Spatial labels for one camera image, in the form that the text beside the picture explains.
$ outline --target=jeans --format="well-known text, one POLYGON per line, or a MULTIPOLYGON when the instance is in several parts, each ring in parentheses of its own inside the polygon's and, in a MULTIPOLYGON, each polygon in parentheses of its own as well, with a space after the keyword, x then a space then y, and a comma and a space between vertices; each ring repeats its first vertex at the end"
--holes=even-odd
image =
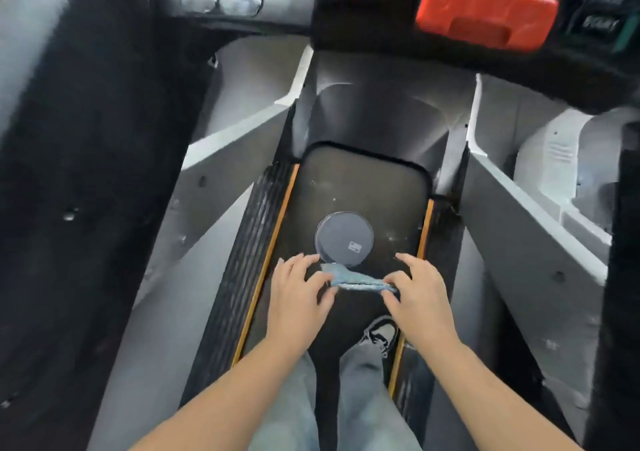
MULTIPOLYGON (((316 369, 308 354, 282 385, 249 451, 319 451, 316 369)), ((337 451, 422 451, 389 398, 382 356, 370 342, 356 345, 340 359, 337 451)))

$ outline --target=microfiber towel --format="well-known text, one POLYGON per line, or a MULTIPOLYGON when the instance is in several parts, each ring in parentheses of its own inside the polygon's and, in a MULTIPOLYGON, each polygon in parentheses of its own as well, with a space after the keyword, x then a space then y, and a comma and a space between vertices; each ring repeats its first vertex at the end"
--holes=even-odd
POLYGON ((393 293, 398 293, 395 287, 388 285, 381 279, 375 279, 374 277, 354 272, 342 264, 320 264, 320 267, 323 272, 328 272, 333 275, 332 286, 355 291, 380 292, 386 289, 393 293))

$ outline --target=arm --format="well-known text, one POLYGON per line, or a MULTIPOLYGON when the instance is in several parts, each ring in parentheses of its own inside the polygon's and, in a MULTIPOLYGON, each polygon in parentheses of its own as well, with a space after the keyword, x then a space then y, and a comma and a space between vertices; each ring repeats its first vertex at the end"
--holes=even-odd
POLYGON ((132 451, 236 451, 249 446, 262 417, 333 305, 335 289, 317 294, 331 275, 305 273, 318 256, 280 260, 271 278, 267 335, 246 357, 160 424, 132 451))
POLYGON ((444 281, 427 261, 398 254, 411 271, 385 278, 400 291, 383 298, 425 359, 480 451, 579 451, 580 447, 501 382, 464 346, 453 323, 444 281))

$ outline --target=round gray disc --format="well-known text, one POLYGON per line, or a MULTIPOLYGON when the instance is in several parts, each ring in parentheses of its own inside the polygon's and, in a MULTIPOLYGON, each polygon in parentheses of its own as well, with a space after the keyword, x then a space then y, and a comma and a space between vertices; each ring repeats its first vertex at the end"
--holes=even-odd
POLYGON ((364 261, 372 247, 371 224, 357 213, 332 213, 316 229, 316 251, 325 262, 353 267, 364 261))

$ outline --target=shoe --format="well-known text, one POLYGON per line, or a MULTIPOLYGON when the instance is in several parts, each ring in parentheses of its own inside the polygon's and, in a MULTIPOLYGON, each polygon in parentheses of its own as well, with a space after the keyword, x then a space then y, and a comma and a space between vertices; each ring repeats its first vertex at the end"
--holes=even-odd
POLYGON ((380 316, 364 330, 364 334, 358 344, 373 343, 380 349, 382 358, 387 358, 389 350, 393 348, 396 342, 398 333, 396 323, 391 316, 380 316))

